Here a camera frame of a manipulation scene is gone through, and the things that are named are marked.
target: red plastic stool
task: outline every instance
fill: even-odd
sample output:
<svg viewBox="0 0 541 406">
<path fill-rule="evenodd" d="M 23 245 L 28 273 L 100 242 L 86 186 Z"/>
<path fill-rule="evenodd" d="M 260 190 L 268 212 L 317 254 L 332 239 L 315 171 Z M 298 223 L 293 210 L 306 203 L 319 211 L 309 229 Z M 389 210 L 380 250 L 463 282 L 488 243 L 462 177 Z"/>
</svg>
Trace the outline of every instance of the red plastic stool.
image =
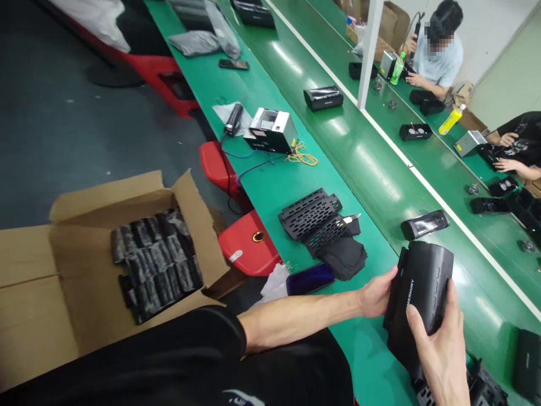
<svg viewBox="0 0 541 406">
<path fill-rule="evenodd" d="M 218 242 L 224 256 L 249 276 L 268 276 L 282 262 L 255 210 L 220 234 Z"/>
<path fill-rule="evenodd" d="M 237 184 L 237 174 L 231 167 L 228 159 L 224 160 L 220 151 L 220 143 L 211 141 L 199 147 L 201 165 L 207 179 L 222 189 L 245 211 L 253 210 L 254 207 L 246 192 Z"/>
<path fill-rule="evenodd" d="M 103 53 L 108 55 L 115 61 L 128 62 L 131 67 L 137 71 L 137 73 L 143 78 L 143 80 L 149 84 L 161 97 L 163 97 L 166 103 L 177 113 L 180 117 L 190 119 L 192 116 L 189 114 L 190 110 L 199 108 L 199 104 L 196 100 L 181 100 L 176 97 L 171 88 L 164 82 L 162 75 L 164 74 L 179 74 L 182 75 L 179 66 L 174 58 L 169 56 L 155 56 L 155 55 L 131 55 L 107 45 L 97 37 L 95 37 L 90 31 L 88 31 L 81 24 L 75 20 L 69 18 L 72 26 L 77 32 L 87 40 L 90 44 L 99 48 Z"/>
</svg>

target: phone screen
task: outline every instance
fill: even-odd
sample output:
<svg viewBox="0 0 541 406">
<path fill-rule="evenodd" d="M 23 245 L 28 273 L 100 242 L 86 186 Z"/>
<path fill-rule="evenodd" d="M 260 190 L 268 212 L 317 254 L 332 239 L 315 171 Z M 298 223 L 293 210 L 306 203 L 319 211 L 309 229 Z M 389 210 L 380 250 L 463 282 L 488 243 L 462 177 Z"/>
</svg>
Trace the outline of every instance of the phone screen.
<svg viewBox="0 0 541 406">
<path fill-rule="evenodd" d="M 326 263 L 321 263 L 288 276 L 287 293 L 289 296 L 306 295 L 330 285 L 335 280 L 331 267 Z"/>
<path fill-rule="evenodd" d="M 248 62 L 246 61 L 231 60 L 231 59 L 220 59 L 218 65 L 221 68 L 241 69 L 241 70 L 248 70 L 248 67 L 249 67 Z"/>
</svg>

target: metal pole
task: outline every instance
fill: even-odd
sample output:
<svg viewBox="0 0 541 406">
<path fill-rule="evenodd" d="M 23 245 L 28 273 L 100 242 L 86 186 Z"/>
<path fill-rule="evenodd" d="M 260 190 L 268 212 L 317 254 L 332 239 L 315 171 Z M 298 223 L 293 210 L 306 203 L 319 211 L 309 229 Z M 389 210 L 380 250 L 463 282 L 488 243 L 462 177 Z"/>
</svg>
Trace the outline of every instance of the metal pole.
<svg viewBox="0 0 541 406">
<path fill-rule="evenodd" d="M 382 13 L 383 0 L 371 0 L 368 11 L 368 26 L 366 27 L 365 38 L 363 40 L 361 81 L 359 82 L 359 93 L 357 95 L 357 108 L 359 110 L 364 110 L 366 107 L 366 98 L 368 96 L 368 88 L 370 87 L 370 73 L 372 72 L 372 65 L 374 63 Z"/>
</svg>

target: hand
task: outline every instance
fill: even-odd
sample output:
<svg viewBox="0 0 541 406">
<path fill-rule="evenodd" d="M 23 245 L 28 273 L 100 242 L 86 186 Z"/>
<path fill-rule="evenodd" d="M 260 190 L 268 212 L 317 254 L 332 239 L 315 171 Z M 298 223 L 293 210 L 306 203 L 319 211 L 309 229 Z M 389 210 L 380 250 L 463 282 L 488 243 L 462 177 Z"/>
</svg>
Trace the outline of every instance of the hand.
<svg viewBox="0 0 541 406">
<path fill-rule="evenodd" d="M 417 34 L 413 34 L 410 38 L 404 42 L 403 50 L 406 52 L 406 55 L 409 55 L 412 52 L 417 52 Z"/>
<path fill-rule="evenodd" d="M 363 317 L 379 317 L 385 313 L 391 293 L 391 282 L 397 272 L 398 266 L 395 265 L 387 273 L 373 277 L 358 291 Z"/>
<path fill-rule="evenodd" d="M 506 133 L 500 137 L 496 145 L 500 147 L 510 147 L 515 142 L 515 138 L 518 138 L 518 134 L 515 133 Z"/>
<path fill-rule="evenodd" d="M 410 72 L 408 77 L 406 77 L 406 82 L 408 82 L 412 86 L 422 87 L 423 89 L 430 84 L 430 82 L 426 80 L 426 78 L 419 75 L 418 73 L 412 72 Z"/>
<path fill-rule="evenodd" d="M 417 344 L 424 376 L 438 406 L 470 405 L 466 378 L 464 313 L 453 280 L 447 285 L 447 305 L 440 329 L 427 336 L 423 319 L 413 305 L 406 308 L 407 322 Z"/>
<path fill-rule="evenodd" d="M 505 158 L 498 158 L 498 162 L 493 163 L 498 169 L 498 172 L 509 172 L 510 170 L 523 169 L 526 165 L 516 160 L 508 160 Z"/>
</svg>

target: floor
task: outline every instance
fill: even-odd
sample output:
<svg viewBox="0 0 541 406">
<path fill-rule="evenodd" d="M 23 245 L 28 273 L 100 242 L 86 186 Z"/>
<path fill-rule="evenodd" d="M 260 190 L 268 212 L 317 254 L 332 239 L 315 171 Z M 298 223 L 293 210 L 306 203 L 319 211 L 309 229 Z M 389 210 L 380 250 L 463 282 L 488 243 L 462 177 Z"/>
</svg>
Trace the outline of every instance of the floor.
<svg viewBox="0 0 541 406">
<path fill-rule="evenodd" d="M 238 219 L 201 168 L 198 148 L 212 137 L 201 114 L 181 119 L 148 86 L 87 82 L 85 68 L 99 59 L 79 40 L 28 0 L 6 2 L 3 11 L 0 229 L 47 223 L 62 193 L 153 170 L 169 187 L 190 168 L 205 202 L 227 224 Z M 228 305 L 247 309 L 263 284 L 251 279 Z"/>
</svg>

